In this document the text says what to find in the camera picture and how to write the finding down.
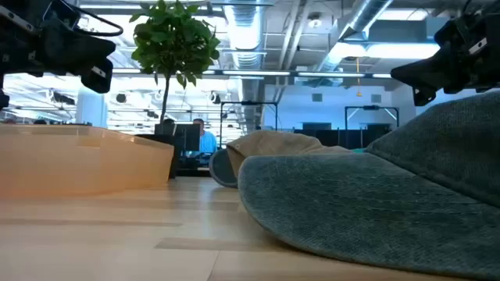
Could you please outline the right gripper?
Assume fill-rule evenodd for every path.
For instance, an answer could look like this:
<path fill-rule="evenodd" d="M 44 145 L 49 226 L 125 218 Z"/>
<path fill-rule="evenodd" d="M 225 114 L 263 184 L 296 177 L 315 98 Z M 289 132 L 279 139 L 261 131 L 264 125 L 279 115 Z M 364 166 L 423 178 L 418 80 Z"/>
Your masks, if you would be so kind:
<path fill-rule="evenodd" d="M 441 47 L 428 59 L 395 67 L 391 77 L 412 87 L 416 107 L 429 104 L 436 91 L 483 93 L 499 86 L 499 2 L 449 20 L 435 35 Z"/>

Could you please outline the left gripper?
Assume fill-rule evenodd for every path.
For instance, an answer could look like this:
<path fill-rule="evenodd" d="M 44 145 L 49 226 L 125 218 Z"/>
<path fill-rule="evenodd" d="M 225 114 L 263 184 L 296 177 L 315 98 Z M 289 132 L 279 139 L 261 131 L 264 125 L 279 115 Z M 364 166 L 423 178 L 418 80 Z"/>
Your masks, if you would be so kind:
<path fill-rule="evenodd" d="M 1 72 L 42 76 L 53 70 L 81 72 L 81 83 L 110 90 L 112 41 L 52 26 L 52 0 L 1 0 Z"/>

